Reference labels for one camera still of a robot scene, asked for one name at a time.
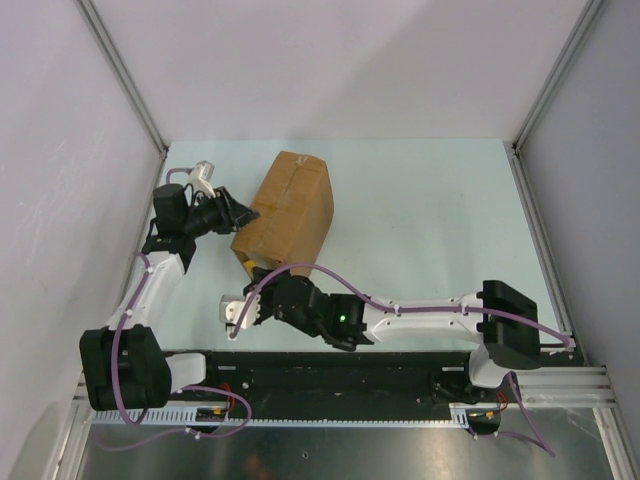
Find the brown cardboard express box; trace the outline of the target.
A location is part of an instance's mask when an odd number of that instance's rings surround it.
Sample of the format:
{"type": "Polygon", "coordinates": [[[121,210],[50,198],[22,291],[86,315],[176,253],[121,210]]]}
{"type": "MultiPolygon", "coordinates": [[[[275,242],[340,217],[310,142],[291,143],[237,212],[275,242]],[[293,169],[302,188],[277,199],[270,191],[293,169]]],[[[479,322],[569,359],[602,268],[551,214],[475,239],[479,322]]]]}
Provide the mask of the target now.
{"type": "Polygon", "coordinates": [[[327,163],[308,154],[280,152],[251,207],[260,217],[237,233],[231,244],[242,267],[247,259],[257,262],[254,273],[258,268],[297,263],[292,272],[309,275],[306,265],[317,260],[334,215],[327,163]]]}

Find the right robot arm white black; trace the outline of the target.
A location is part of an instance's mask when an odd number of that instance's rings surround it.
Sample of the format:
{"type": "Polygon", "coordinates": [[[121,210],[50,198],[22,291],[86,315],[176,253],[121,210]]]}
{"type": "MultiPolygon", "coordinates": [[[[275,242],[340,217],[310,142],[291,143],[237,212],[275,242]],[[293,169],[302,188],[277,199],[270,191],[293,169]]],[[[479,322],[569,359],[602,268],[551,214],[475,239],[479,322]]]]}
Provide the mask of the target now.
{"type": "Polygon", "coordinates": [[[409,337],[472,343],[461,388],[473,401],[486,400],[508,372],[541,365],[537,305],[499,280],[447,300],[399,301],[324,293],[305,276],[260,270],[244,295],[228,317],[236,331],[273,318],[346,352],[409,337]]]}

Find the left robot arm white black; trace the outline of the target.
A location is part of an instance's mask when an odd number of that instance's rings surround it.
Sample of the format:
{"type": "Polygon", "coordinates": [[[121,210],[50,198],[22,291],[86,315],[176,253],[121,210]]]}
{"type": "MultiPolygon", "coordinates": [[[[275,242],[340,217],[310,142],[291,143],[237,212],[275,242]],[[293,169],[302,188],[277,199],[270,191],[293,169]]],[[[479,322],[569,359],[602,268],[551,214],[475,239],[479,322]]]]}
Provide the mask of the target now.
{"type": "Polygon", "coordinates": [[[201,353],[167,355],[158,327],[173,290],[188,271],[197,238],[236,233],[257,219],[251,207],[223,188],[168,183],[154,189],[155,212],[140,259],[143,270],[106,325],[79,341],[91,407],[96,411],[162,408],[187,387],[197,398],[214,397],[221,376],[201,353]]]}

